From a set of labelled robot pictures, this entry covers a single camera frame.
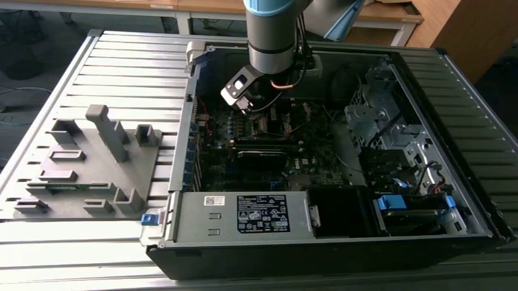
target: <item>slotted metal table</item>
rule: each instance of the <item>slotted metal table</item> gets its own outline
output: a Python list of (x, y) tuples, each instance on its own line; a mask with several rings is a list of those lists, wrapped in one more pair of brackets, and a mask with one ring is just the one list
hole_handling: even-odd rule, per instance
[[(83, 128), (94, 127), (84, 120), (87, 107), (106, 104), (110, 118), (122, 120), (126, 129), (134, 129), (144, 122), (163, 131), (147, 206), (164, 206), (188, 78), (186, 47), (194, 39), (246, 43), (242, 38), (91, 32), (0, 175), (0, 202), (14, 195), (28, 195), (24, 182), (38, 175), (39, 163), (56, 143), (46, 133), (52, 120), (76, 119)], [(399, 52), (475, 176), (510, 227), (517, 228), (517, 141), (447, 55), (429, 49), (319, 45)], [(11, 210), (4, 206), (0, 208), (4, 219), (0, 223), (3, 290), (156, 290), (174, 287), (243, 290), (345, 284), (383, 284), (413, 289), (413, 284), (422, 285), (423, 281), (435, 289), (469, 283), (495, 287), (502, 282), (501, 277), (516, 276), (518, 272), (518, 245), (510, 244), (491, 253), (461, 256), (425, 270), (255, 280), (172, 281), (146, 255), (139, 242), (139, 221), (24, 222), (10, 219)]]

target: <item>side panel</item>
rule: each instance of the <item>side panel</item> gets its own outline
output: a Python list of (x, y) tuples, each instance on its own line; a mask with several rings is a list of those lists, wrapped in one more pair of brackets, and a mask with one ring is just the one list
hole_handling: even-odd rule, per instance
[(451, 238), (175, 250), (148, 247), (147, 255), (176, 280), (343, 275), (421, 269), (493, 242), (489, 238)]

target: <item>white sticker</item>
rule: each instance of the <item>white sticker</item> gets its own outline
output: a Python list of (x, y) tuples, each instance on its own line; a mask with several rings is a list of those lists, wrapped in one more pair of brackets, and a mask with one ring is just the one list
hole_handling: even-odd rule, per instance
[(151, 8), (172, 9), (171, 5), (150, 5)]
[(409, 19), (409, 18), (403, 18), (402, 19), (402, 22), (421, 22), (419, 19)]
[(224, 196), (206, 196), (203, 200), (204, 206), (224, 206), (226, 197)]

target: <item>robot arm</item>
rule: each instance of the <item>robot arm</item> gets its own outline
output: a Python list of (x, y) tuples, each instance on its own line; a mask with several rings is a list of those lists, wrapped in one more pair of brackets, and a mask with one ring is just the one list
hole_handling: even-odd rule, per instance
[[(353, 26), (365, 0), (243, 0), (246, 5), (246, 20), (249, 33), (250, 65), (243, 67), (231, 78), (222, 90), (222, 97), (230, 106), (243, 113), (254, 108), (254, 103), (246, 96), (247, 89), (259, 79), (274, 80), (290, 70), (301, 70), (303, 77), (309, 69), (306, 37), (298, 38), (307, 31), (325, 38), (341, 41)], [(286, 90), (294, 84), (271, 85)]]

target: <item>power supply label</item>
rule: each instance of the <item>power supply label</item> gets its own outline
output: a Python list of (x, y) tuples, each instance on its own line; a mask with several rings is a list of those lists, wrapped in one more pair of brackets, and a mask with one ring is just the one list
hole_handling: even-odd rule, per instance
[(286, 195), (238, 196), (238, 231), (290, 232)]

